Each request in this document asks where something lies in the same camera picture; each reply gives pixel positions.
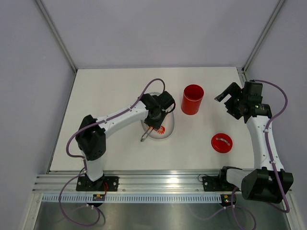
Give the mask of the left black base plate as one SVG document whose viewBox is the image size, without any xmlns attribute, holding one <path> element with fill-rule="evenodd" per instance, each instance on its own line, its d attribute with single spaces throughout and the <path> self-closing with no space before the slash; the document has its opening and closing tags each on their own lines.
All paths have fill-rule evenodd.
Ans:
<svg viewBox="0 0 307 230">
<path fill-rule="evenodd" d="M 87 176 L 81 176 L 77 180 L 76 191 L 78 192 L 117 192 L 117 176 L 104 176 L 97 181 L 91 181 Z"/>
</svg>

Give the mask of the right aluminium frame post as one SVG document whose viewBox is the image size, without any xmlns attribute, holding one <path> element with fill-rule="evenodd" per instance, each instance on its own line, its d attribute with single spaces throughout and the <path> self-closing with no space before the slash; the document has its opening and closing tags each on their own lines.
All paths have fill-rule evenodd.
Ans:
<svg viewBox="0 0 307 230">
<path fill-rule="evenodd" d="M 279 13 L 283 9 L 286 2 L 287 2 L 286 0 L 278 0 L 276 5 L 274 6 L 270 16 L 268 17 L 268 20 L 266 21 L 259 37 L 257 38 L 256 43 L 254 44 L 247 60 L 245 61 L 243 67 L 241 68 L 243 74 L 246 74 L 248 68 L 250 67 L 252 61 L 256 57 L 258 51 L 260 50 L 263 42 L 265 41 L 267 35 L 269 34 L 270 30 L 272 29 L 277 17 L 279 16 Z"/>
</svg>

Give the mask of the white oval plate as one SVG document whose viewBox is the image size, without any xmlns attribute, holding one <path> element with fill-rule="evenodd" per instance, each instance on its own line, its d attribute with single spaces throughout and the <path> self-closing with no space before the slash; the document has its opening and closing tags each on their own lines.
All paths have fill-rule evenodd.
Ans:
<svg viewBox="0 0 307 230">
<path fill-rule="evenodd" d="M 157 92 L 151 92 L 149 94 L 150 95 L 160 95 L 160 93 L 157 93 Z M 141 125 L 142 125 L 144 132 L 149 127 L 148 125 L 146 125 L 144 123 L 144 120 L 141 120 Z M 155 129 L 155 130 L 152 131 L 152 133 L 149 135 L 149 137 L 152 138 L 152 139 L 160 140 L 160 139 L 165 139 L 172 134 L 172 132 L 174 131 L 174 127 L 175 127 L 175 117 L 174 117 L 173 112 L 166 115 L 166 117 L 165 117 L 165 119 L 162 123 L 162 126 L 165 127 L 165 133 L 164 134 L 158 134 L 156 132 L 156 129 Z"/>
</svg>

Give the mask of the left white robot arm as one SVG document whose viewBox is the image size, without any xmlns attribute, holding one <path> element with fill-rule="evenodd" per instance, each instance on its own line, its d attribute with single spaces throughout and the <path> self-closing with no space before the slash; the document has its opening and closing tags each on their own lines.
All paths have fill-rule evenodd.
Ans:
<svg viewBox="0 0 307 230">
<path fill-rule="evenodd" d="M 170 93 L 160 95 L 143 94 L 130 107 L 101 118 L 86 116 L 75 139 L 84 157 L 84 169 L 87 185 L 94 191 L 103 187 L 103 163 L 100 158 L 106 152 L 106 140 L 115 132 L 128 125 L 143 121 L 148 126 L 141 137 L 141 142 L 154 131 L 158 131 L 166 116 L 174 111 L 176 102 Z"/>
</svg>

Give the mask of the metal tongs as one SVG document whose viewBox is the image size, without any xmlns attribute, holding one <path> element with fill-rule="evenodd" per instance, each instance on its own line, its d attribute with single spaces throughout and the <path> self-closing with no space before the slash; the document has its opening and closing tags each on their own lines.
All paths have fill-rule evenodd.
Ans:
<svg viewBox="0 0 307 230">
<path fill-rule="evenodd" d="M 148 129 L 141 136 L 140 142 L 144 142 L 149 137 L 149 135 L 152 133 L 153 130 L 154 130 L 153 127 L 151 127 L 151 126 L 148 127 Z"/>
</svg>

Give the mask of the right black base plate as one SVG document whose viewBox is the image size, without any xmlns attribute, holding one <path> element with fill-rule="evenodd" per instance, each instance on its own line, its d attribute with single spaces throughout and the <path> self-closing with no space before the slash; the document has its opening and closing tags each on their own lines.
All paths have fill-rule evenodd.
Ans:
<svg viewBox="0 0 307 230">
<path fill-rule="evenodd" d="M 244 176 L 203 176 L 202 184 L 205 192 L 231 192 L 241 188 Z"/>
</svg>

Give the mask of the red round lid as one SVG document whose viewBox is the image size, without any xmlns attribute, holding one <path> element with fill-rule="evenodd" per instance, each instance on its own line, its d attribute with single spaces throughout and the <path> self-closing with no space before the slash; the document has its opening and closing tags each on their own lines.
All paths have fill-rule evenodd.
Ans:
<svg viewBox="0 0 307 230">
<path fill-rule="evenodd" d="M 211 139 L 211 145 L 218 153 L 228 153 L 233 147 L 233 141 L 225 133 L 217 133 Z"/>
</svg>

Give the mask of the red cylindrical container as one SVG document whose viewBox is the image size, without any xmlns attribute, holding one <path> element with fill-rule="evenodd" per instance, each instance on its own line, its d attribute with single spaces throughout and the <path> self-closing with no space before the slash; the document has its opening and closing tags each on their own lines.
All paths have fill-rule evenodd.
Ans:
<svg viewBox="0 0 307 230">
<path fill-rule="evenodd" d="M 204 90 L 197 84 L 188 85 L 183 91 L 181 110 L 187 115 L 195 115 L 200 108 Z"/>
</svg>

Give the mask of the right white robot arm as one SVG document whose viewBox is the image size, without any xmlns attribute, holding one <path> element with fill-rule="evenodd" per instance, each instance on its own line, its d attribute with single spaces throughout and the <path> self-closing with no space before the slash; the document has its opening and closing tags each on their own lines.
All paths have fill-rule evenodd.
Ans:
<svg viewBox="0 0 307 230">
<path fill-rule="evenodd" d="M 224 190 L 238 187 L 246 200 L 279 204 L 291 188 L 294 178 L 286 172 L 278 157 L 272 134 L 272 121 L 281 112 L 272 115 L 268 104 L 262 102 L 263 80 L 246 81 L 243 88 L 231 83 L 215 100 L 221 102 L 226 96 L 227 112 L 235 119 L 244 119 L 249 130 L 254 152 L 254 170 L 225 166 L 220 170 L 218 185 Z"/>
</svg>

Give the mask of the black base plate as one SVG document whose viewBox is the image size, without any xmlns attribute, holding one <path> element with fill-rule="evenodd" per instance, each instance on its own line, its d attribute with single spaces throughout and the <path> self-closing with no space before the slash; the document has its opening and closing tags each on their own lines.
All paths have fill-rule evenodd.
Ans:
<svg viewBox="0 0 307 230">
<path fill-rule="evenodd" d="M 104 176 L 97 181 L 91 181 L 87 176 L 81 176 L 77 180 L 76 191 L 78 192 L 117 192 L 117 176 Z"/>
<path fill-rule="evenodd" d="M 205 192 L 231 192 L 241 188 L 244 176 L 203 176 L 202 184 Z"/>
</svg>

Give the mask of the aluminium frame post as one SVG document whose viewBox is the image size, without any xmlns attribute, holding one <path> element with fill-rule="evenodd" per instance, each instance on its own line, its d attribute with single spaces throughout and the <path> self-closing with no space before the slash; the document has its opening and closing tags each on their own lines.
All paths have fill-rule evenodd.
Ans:
<svg viewBox="0 0 307 230">
<path fill-rule="evenodd" d="M 247 60 L 245 61 L 243 67 L 241 68 L 243 74 L 246 74 L 248 68 L 250 67 L 252 61 L 256 57 L 258 51 L 260 50 L 263 42 L 265 41 L 267 35 L 269 34 L 270 30 L 272 29 L 277 17 L 279 16 L 279 13 L 283 9 L 286 2 L 287 2 L 286 0 L 278 0 L 276 5 L 274 6 L 270 16 L 268 17 L 268 20 L 266 21 L 259 37 L 257 38 L 256 43 L 254 44 Z"/>
<path fill-rule="evenodd" d="M 71 70 L 74 72 L 74 74 L 77 73 L 78 68 L 75 65 L 75 62 L 73 61 L 66 45 L 64 44 L 60 33 L 50 15 L 50 13 L 48 12 L 47 7 L 44 4 L 43 0 L 34 0 L 34 3 L 36 4 L 36 6 L 38 7 L 39 12 L 41 13 L 42 17 L 44 18 L 46 25 L 48 27 L 48 29 L 50 30 L 52 36 L 54 37 L 59 49 L 61 50 L 62 54 L 64 55 L 67 63 L 69 64 Z"/>
</svg>

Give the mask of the red shrimp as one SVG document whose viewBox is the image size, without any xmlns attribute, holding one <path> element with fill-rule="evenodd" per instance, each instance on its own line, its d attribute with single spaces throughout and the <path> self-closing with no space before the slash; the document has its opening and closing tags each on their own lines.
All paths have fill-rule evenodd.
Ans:
<svg viewBox="0 0 307 230">
<path fill-rule="evenodd" d="M 164 134 L 164 133 L 165 133 L 165 127 L 164 127 L 164 126 L 160 126 L 160 128 L 157 129 L 156 132 L 157 132 L 158 134 Z"/>
</svg>

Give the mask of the left aluminium frame post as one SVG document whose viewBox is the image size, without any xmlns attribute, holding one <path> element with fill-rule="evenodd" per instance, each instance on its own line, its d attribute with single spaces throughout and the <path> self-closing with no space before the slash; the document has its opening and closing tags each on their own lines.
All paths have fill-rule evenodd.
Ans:
<svg viewBox="0 0 307 230">
<path fill-rule="evenodd" d="M 52 36 L 54 37 L 59 49 L 61 50 L 62 54 L 64 55 L 67 63 L 69 64 L 71 70 L 74 72 L 74 74 L 77 73 L 78 68 L 75 65 L 75 62 L 73 61 L 66 45 L 64 44 L 60 33 L 50 15 L 50 13 L 48 12 L 47 7 L 44 4 L 43 0 L 34 0 L 34 3 L 36 4 L 36 6 L 38 7 L 39 12 L 41 13 L 42 17 L 44 18 L 46 25 L 48 27 L 48 29 L 50 30 Z"/>
</svg>

